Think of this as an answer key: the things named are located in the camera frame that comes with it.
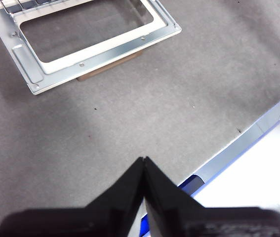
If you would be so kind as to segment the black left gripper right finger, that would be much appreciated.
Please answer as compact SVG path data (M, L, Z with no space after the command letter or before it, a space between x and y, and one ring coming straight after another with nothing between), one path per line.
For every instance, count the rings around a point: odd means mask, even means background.
M280 213L259 207L204 207L143 159L153 237L280 237Z

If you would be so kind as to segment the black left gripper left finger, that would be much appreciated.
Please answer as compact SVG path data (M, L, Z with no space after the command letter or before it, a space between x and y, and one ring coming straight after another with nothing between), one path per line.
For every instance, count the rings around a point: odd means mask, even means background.
M6 216L0 237L126 237L143 200L144 159L90 204L80 208L28 209Z

